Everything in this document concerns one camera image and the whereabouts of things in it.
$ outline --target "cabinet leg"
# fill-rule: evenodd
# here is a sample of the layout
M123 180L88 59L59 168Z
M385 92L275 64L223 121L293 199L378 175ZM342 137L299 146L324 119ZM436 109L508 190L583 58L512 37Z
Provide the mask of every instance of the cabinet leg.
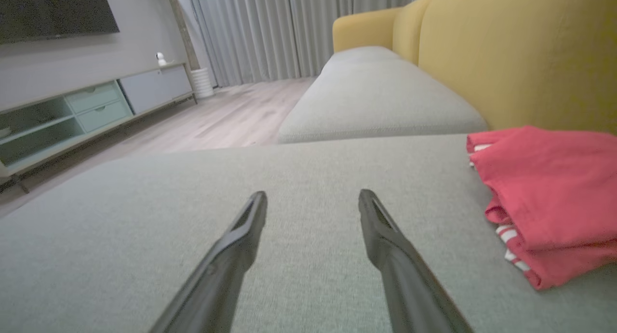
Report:
M26 193L26 194L30 193L30 190L28 189L28 187L26 187L24 185L24 182L19 177L19 175L13 175L13 176L11 176L11 178L13 179L13 183L15 185L19 185L22 188L22 190L24 191L24 193Z

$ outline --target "television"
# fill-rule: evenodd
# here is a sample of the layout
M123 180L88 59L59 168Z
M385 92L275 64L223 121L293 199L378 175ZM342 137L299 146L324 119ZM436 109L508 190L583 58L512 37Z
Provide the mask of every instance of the television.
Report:
M107 0L0 1L0 43L119 31Z

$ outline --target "yellow sofa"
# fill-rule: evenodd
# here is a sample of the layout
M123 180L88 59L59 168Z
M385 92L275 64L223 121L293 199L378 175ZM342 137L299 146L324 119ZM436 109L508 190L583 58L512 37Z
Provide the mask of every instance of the yellow sofa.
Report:
M335 52L394 51L490 129L617 134L617 0L416 0L341 17L333 36Z

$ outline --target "curtain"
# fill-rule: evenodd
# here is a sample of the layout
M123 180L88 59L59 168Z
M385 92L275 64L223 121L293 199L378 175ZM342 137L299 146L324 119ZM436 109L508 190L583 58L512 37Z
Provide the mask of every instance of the curtain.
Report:
M412 0L192 0L219 86L318 75L343 15Z

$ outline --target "ribbed white pot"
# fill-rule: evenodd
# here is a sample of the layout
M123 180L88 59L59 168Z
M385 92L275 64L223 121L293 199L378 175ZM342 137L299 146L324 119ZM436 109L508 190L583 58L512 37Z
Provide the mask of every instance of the ribbed white pot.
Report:
M195 85L195 96L197 98L206 98L214 94L212 84L210 83L210 74L208 68L191 71L193 85Z

